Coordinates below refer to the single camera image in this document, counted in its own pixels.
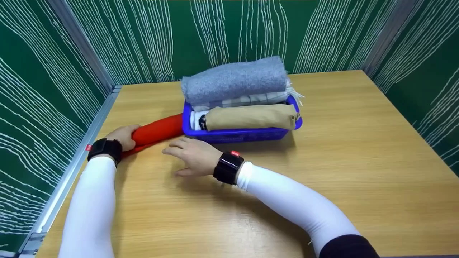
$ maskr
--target blue plastic basket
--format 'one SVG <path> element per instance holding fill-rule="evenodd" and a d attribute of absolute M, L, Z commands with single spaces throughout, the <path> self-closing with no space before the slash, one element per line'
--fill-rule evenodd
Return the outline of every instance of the blue plastic basket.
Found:
<path fill-rule="evenodd" d="M 293 104 L 297 112 L 300 112 L 297 102 L 293 96 L 288 96 L 287 104 Z M 229 142 L 245 142 L 259 140 L 280 140 L 289 130 L 282 128 L 260 128 L 260 129 L 228 129 L 214 131 L 195 131 L 190 127 L 190 115 L 193 108 L 187 102 L 183 105 L 183 132 L 186 136 L 203 140 L 208 143 L 229 143 Z M 303 124 L 303 119 L 300 117 L 295 126 L 295 130 Z"/>

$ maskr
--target person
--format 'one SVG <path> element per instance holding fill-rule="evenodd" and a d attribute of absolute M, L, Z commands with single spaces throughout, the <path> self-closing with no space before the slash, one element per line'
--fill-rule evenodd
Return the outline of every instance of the person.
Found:
<path fill-rule="evenodd" d="M 131 134 L 137 128 L 139 125 L 120 127 L 94 143 L 93 148 L 97 145 L 103 147 L 98 151 L 91 150 L 88 155 L 89 161 L 70 202 L 59 258 L 114 257 L 110 235 L 115 212 L 116 164 L 121 151 L 134 148 Z M 189 138 L 172 141 L 162 152 L 182 159 L 187 165 L 187 168 L 176 171 L 176 176 L 213 175 L 251 193 L 282 217 L 303 228 L 319 258 L 379 257 L 337 206 L 286 176 L 249 161 L 241 162 L 231 174 L 231 166 L 242 160 L 237 153 L 232 157 L 206 142 Z"/>

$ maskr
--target hand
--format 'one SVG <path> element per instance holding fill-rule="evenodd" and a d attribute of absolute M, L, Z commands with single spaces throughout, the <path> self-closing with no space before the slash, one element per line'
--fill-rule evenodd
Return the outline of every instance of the hand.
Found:
<path fill-rule="evenodd" d="M 107 134 L 107 140 L 118 140 L 123 146 L 123 151 L 134 149 L 135 141 L 132 140 L 132 133 L 140 127 L 138 124 L 122 126 Z"/>
<path fill-rule="evenodd" d="M 162 152 L 185 161 L 187 168 L 175 172 L 180 177 L 212 175 L 222 156 L 222 152 L 210 144 L 190 138 L 175 140 Z"/>

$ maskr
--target red cloth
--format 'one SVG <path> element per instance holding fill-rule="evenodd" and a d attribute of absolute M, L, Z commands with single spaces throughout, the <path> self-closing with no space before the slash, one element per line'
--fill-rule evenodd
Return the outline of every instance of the red cloth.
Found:
<path fill-rule="evenodd" d="M 123 152 L 123 158 L 148 148 L 160 141 L 183 135 L 182 114 L 160 119 L 144 125 L 132 133 L 135 148 Z"/>

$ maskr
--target green wall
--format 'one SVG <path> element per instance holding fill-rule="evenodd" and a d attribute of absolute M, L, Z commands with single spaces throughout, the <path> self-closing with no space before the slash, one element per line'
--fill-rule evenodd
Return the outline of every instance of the green wall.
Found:
<path fill-rule="evenodd" d="M 360 69 L 396 0 L 68 0 L 117 84 L 279 55 L 291 73 Z"/>
<path fill-rule="evenodd" d="M 19 249 L 107 94 L 45 0 L 0 1 L 0 250 Z"/>
<path fill-rule="evenodd" d="M 370 75 L 457 175 L 458 42 L 459 2 L 419 1 L 377 69 Z"/>

